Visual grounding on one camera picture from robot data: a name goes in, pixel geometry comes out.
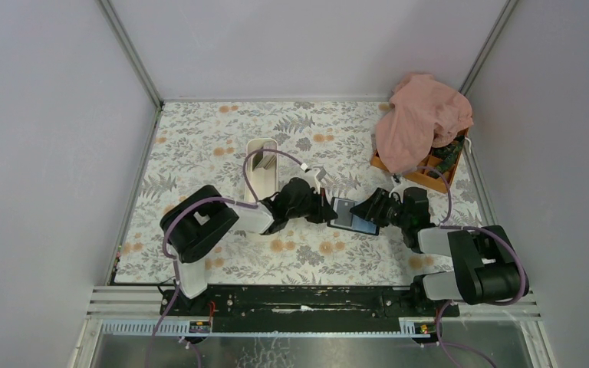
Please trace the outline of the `cream plastic oblong tray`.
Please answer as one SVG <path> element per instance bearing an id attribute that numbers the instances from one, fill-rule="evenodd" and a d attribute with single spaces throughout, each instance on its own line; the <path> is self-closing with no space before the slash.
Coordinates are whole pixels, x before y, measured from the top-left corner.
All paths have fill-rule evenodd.
<path id="1" fill-rule="evenodd" d="M 278 158 L 275 156 L 276 160 L 268 169 L 252 169 L 253 156 L 249 159 L 245 172 L 257 199 L 245 184 L 244 202 L 255 204 L 260 199 L 270 197 L 278 191 Z M 251 240 L 258 240 L 260 236 L 263 236 L 274 221 L 269 209 L 261 203 L 257 209 L 243 216 L 242 219 L 249 225 L 247 237 Z"/>

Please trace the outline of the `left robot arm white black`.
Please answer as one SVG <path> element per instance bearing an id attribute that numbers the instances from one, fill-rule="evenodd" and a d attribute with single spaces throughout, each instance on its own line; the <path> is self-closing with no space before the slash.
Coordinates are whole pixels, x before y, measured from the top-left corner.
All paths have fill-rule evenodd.
<path id="1" fill-rule="evenodd" d="M 320 186 L 291 179 L 280 191 L 257 202 L 229 199 L 206 185 L 160 220 L 162 252 L 173 263 L 176 286 L 187 298 L 208 287 L 205 258 L 230 231 L 273 235 L 292 219 L 322 224 L 338 214 Z"/>

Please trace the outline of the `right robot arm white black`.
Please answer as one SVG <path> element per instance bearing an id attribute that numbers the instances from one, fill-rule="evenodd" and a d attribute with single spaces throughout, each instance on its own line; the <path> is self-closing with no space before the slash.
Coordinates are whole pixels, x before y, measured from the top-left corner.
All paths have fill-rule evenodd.
<path id="1" fill-rule="evenodd" d="M 425 189 L 409 187 L 397 194 L 379 188 L 350 213 L 377 227 L 399 228 L 405 245 L 420 255 L 451 261 L 450 271 L 413 279 L 411 290 L 425 301 L 508 305 L 529 291 L 526 271 L 502 226 L 437 225 Z"/>

